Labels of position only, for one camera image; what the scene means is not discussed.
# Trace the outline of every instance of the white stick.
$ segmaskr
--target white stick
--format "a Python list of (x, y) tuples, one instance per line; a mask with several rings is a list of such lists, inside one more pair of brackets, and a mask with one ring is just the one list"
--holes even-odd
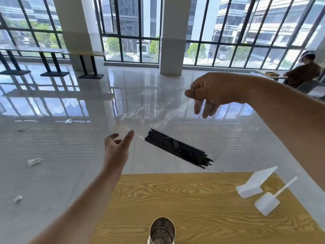
[(276, 194), (274, 194), (274, 197), (278, 197), (280, 193), (282, 193), (287, 187), (289, 187), (294, 181), (296, 181), (298, 177), (296, 176), (291, 181), (289, 181), (283, 188), (281, 188)]

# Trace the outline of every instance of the forearm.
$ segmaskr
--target forearm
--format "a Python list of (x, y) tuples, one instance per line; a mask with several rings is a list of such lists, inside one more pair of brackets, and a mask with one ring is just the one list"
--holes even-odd
[(267, 79), (252, 79), (247, 102), (325, 190), (325, 104)]
[(29, 244), (89, 243), (118, 178), (102, 172), (81, 196)]

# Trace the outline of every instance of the seated person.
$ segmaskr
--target seated person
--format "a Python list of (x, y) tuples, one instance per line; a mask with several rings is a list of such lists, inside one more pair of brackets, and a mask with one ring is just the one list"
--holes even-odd
[(288, 78), (288, 85), (297, 88), (306, 81), (313, 80), (320, 75), (320, 66), (314, 63), (316, 52), (314, 50), (308, 50), (301, 54), (299, 62), (303, 62), (304, 65), (298, 66), (292, 69), (283, 76)]

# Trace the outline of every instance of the black table leg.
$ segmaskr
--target black table leg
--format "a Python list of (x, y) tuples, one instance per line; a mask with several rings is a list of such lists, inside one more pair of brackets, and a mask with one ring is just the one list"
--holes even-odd
[(91, 59), (91, 64), (93, 66), (94, 74), (88, 74), (87, 73), (87, 69), (86, 69), (86, 66), (84, 64), (83, 56), (80, 56), (80, 61), (81, 61), (81, 65), (83, 67), (84, 75), (80, 76), (79, 79), (101, 79), (101, 78), (103, 78), (104, 77), (103, 74), (98, 74), (97, 73), (95, 57), (90, 56), (90, 59)]
[(6, 70), (0, 72), (0, 74), (7, 74), (7, 75), (23, 75), (26, 73), (30, 73), (29, 70), (21, 70), (21, 68), (18, 65), (18, 62), (16, 60), (16, 58), (14, 57), (14, 55), (12, 54), (12, 52), (10, 50), (6, 50), (11, 62), (14, 64), (16, 70), (11, 69), (10, 66), (8, 65), (6, 59), (3, 57), (3, 55), (0, 55), (0, 60), (2, 61), (3, 65), (5, 66)]
[(63, 76), (66, 76), (67, 74), (69, 74), (69, 72), (62, 72), (61, 71), (60, 65), (59, 65), (59, 62), (57, 60), (57, 57), (55, 56), (55, 53), (51, 53), (51, 56), (52, 56), (54, 65), (55, 65), (55, 67), (57, 69), (57, 72), (51, 71), (50, 66), (47, 63), (47, 59), (46, 59), (46, 57), (45, 57), (45, 55), (44, 55), (43, 52), (40, 52), (40, 56), (42, 58), (42, 61), (44, 63), (44, 66), (45, 66), (45, 68), (47, 70), (47, 72), (46, 73), (42, 73), (41, 76), (63, 77)]

